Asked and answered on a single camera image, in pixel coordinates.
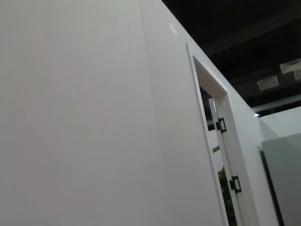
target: dark ceiling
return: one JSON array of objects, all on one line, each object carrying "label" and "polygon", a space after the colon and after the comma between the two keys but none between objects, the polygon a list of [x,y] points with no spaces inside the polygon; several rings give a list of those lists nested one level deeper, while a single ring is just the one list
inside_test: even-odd
[{"label": "dark ceiling", "polygon": [[[280,64],[301,58],[301,0],[163,2],[250,107],[301,93],[301,80],[280,70]],[[257,81],[273,76],[279,86],[260,90]]]}]

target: gray panel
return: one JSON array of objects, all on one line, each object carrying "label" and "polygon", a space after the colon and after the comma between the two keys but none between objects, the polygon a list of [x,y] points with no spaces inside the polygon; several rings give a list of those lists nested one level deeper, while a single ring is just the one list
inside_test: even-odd
[{"label": "gray panel", "polygon": [[262,143],[285,226],[301,225],[301,133]]}]

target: white door frame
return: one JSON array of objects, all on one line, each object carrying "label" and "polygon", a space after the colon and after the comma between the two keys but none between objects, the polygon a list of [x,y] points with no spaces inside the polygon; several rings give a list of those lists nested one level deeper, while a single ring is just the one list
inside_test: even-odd
[{"label": "white door frame", "polygon": [[203,121],[203,130],[204,134],[206,135],[206,146],[208,152],[210,153],[210,164],[212,174],[214,177],[215,189],[217,196],[220,200],[220,211],[223,216],[224,225],[228,225],[228,220],[222,198],[218,175],[214,168],[213,151],[209,148],[207,122],[203,107],[202,96],[200,94],[199,89],[200,86],[214,98],[218,116],[220,118],[223,117],[225,119],[227,132],[223,133],[222,138],[223,143],[225,145],[225,149],[227,150],[228,159],[223,158],[223,161],[228,162],[230,168],[229,170],[232,176],[239,176],[242,192],[236,194],[236,200],[238,203],[242,224],[244,226],[259,226],[260,224],[258,220],[258,214],[256,212],[254,198],[251,191],[251,185],[248,178],[244,157],[242,154],[241,144],[238,138],[228,89],[215,75],[215,73],[210,69],[210,67],[202,63],[202,58],[204,56],[201,53],[196,52],[194,51],[194,49],[190,48],[188,43],[187,50],[190,58],[192,75],[195,82],[200,114]]}]

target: air vent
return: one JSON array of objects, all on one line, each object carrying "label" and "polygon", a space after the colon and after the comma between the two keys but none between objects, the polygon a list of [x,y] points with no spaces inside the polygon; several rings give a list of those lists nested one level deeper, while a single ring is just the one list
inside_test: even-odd
[{"label": "air vent", "polygon": [[301,59],[294,60],[285,64],[280,65],[282,74],[301,70]]},{"label": "air vent", "polygon": [[301,80],[301,70],[295,71],[295,80]]},{"label": "air vent", "polygon": [[258,84],[260,90],[265,90],[265,89],[279,86],[278,79],[276,76],[260,80],[257,82],[257,84]]}]

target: black hinge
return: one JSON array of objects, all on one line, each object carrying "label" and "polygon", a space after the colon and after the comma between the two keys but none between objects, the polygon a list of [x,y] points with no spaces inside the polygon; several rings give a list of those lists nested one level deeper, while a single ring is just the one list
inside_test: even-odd
[{"label": "black hinge", "polygon": [[226,131],[227,131],[227,128],[226,128],[226,124],[225,124],[224,118],[217,119],[217,120],[218,120],[218,121],[215,123],[215,124],[216,124],[217,130],[221,130],[221,133],[226,132]]},{"label": "black hinge", "polygon": [[[238,181],[239,188],[236,188],[235,180]],[[232,177],[232,180],[230,180],[229,182],[230,182],[231,190],[234,190],[235,193],[241,192],[241,187],[240,187],[240,182],[239,182],[238,176]]]}]

